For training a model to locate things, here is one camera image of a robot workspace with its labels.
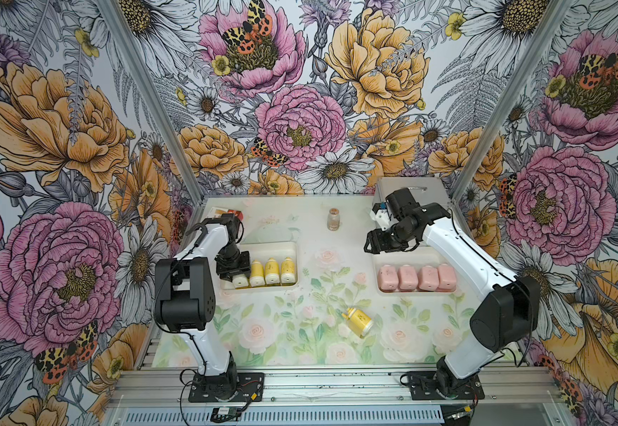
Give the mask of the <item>pink pencil sharpener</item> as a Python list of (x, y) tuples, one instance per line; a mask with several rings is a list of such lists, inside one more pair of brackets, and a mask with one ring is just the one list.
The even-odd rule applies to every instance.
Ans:
[(457, 289), (457, 275), (450, 264), (441, 264), (438, 268), (438, 292), (454, 292)]
[(392, 293), (399, 289), (399, 275), (397, 268), (385, 264), (381, 266), (377, 275), (378, 288), (384, 293)]
[(423, 266), (419, 271), (418, 289), (422, 292), (436, 292), (439, 287), (438, 269), (434, 266)]
[(417, 291), (419, 286), (419, 278), (416, 269), (413, 266), (405, 264), (398, 270), (399, 274), (399, 291), (412, 292)]

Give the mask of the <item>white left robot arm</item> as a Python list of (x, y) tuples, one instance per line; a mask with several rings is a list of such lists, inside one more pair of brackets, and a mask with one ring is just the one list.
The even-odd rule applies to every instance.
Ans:
[(234, 213), (206, 218), (195, 225), (195, 238), (184, 250), (155, 267), (154, 322), (193, 353), (197, 390), (220, 400), (234, 397), (239, 376), (213, 324), (215, 284), (250, 278), (250, 254), (238, 246), (242, 229)]

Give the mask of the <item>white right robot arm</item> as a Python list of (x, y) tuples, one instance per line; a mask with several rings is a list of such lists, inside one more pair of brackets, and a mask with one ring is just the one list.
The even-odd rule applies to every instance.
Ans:
[(405, 253), (425, 244), (449, 261), (479, 301), (469, 335), (438, 361), (432, 377), (422, 379), (440, 398), (459, 399), (501, 350), (536, 330), (540, 286), (489, 257), (461, 230), (450, 209), (422, 205), (407, 188), (374, 204), (370, 216), (377, 227), (367, 234), (365, 252)]

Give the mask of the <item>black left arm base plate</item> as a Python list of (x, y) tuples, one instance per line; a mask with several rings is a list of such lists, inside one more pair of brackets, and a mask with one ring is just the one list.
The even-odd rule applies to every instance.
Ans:
[(259, 402), (264, 392), (264, 373), (242, 372), (235, 376), (196, 375), (190, 385), (187, 400), (190, 403), (247, 403)]

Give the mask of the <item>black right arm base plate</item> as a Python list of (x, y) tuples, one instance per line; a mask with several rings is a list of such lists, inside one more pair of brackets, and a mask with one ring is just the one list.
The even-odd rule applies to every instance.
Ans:
[(445, 372), (410, 371), (399, 377), (399, 383), (408, 388), (413, 400), (467, 400), (485, 398), (478, 375), (457, 379)]

